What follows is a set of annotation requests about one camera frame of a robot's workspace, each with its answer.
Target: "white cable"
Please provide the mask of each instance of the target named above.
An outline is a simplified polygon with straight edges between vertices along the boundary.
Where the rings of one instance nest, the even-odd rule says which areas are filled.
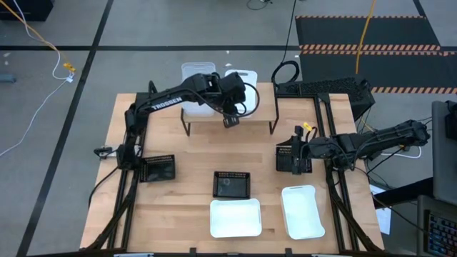
[[[22,9],[21,7],[19,7],[19,5],[17,4],[17,1],[16,0],[13,0],[14,4],[16,5],[16,8],[18,9],[19,13],[21,14],[22,16],[22,19],[24,20],[24,23],[27,24],[27,20],[26,20],[26,17],[24,16],[24,13],[22,12]],[[24,26],[26,27],[26,32],[27,32],[27,35],[29,35],[29,37],[35,41],[38,41],[38,42],[41,42],[41,43],[45,43],[45,44],[50,44],[52,45],[53,47],[55,47],[53,44],[49,43],[48,41],[43,41],[41,39],[38,39],[34,36],[32,36],[29,32],[29,28],[27,28],[27,25]],[[59,66],[60,64],[60,52],[59,51],[56,51],[57,54],[59,55],[58,59],[57,59],[57,64],[55,65],[54,69],[52,70],[52,76],[55,78],[55,79],[58,79],[58,80],[66,80],[68,77],[72,77],[72,72],[70,71],[70,74],[68,77],[66,78],[59,78],[58,76],[56,76],[56,70],[57,70],[57,67]]]
[[[8,153],[9,151],[13,150],[14,148],[16,148],[18,145],[20,145],[22,143],[22,141],[24,140],[24,138],[27,136],[27,134],[29,133],[30,131],[30,128],[31,128],[31,125],[32,123],[35,121],[35,118],[36,118],[36,115],[38,114],[38,112],[41,110],[41,108],[44,106],[44,104],[46,103],[46,101],[48,101],[49,97],[51,97],[54,93],[56,93],[65,83],[67,82],[67,80],[65,80],[62,84],[60,84],[60,86],[58,86],[56,89],[54,89],[54,91],[52,91],[43,101],[43,103],[40,105],[40,107],[37,108],[37,110],[35,111],[35,114],[34,116],[31,118],[31,121],[30,121],[30,124],[29,124],[29,127],[27,128],[26,130],[26,133],[24,133],[24,135],[22,136],[21,140],[19,140],[19,142],[17,144],[15,144],[14,146],[8,148],[7,150],[3,151],[0,153],[0,157],[2,157],[5,153]]]
[[[419,154],[417,156],[407,156],[407,155],[404,155],[404,154],[400,154],[400,153],[395,153],[394,156],[398,156],[398,157],[404,157],[404,158],[420,158],[421,155],[422,155],[422,148],[420,146],[419,147]],[[390,156],[392,153],[381,153],[382,156]]]

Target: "black rubber mat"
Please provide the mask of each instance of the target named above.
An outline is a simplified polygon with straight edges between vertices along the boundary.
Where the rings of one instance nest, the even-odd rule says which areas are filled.
[[[435,51],[364,51],[359,75],[378,93],[457,93],[448,65],[453,57]],[[355,75],[356,51],[302,51],[300,61],[305,82],[343,78]]]
[[[365,16],[297,16],[298,42],[300,45],[359,44],[365,22]],[[364,44],[439,45],[422,16],[374,16]]]

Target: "gray floor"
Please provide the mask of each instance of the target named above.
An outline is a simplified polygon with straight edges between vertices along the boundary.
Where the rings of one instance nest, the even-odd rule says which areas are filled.
[[[48,21],[31,23],[56,45],[91,45],[106,0],[56,0]],[[293,1],[275,1],[250,11],[244,0],[114,0],[101,45],[282,45]],[[444,46],[457,46],[453,0],[421,0],[434,31]],[[297,3],[297,15],[367,15],[367,0],[307,0]],[[378,0],[375,15],[418,15],[412,0]],[[291,44],[297,45],[295,27]],[[0,21],[0,45],[36,45],[18,22]],[[0,149],[17,142],[35,109],[59,85],[51,77],[52,51],[10,51],[0,54],[0,72],[18,77],[14,85],[0,85]],[[66,53],[81,73],[87,52]],[[286,59],[298,53],[289,52]],[[36,228],[29,254],[75,251],[84,228],[87,198],[99,161],[92,150],[105,141],[117,93],[145,91],[153,79],[159,90],[180,82],[187,61],[212,61],[217,71],[251,69],[259,81],[269,81],[281,51],[99,51],[87,78],[49,197]],[[288,78],[288,71],[280,78]],[[0,249],[15,256],[31,210],[49,166],[78,78],[56,93],[41,110],[26,140],[0,158]],[[376,128],[431,115],[431,102],[454,100],[454,95],[375,94],[368,117]],[[402,186],[431,175],[431,144],[422,158],[394,157],[377,169],[391,186]],[[416,207],[396,207],[415,221]],[[392,232],[384,236],[387,249],[415,251],[416,231],[393,215]]]

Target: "keyboard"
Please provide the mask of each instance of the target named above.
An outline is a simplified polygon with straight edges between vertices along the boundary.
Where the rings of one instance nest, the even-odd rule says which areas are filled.
[[[457,257],[457,221],[442,218],[439,213],[426,211],[424,251],[435,256]]]

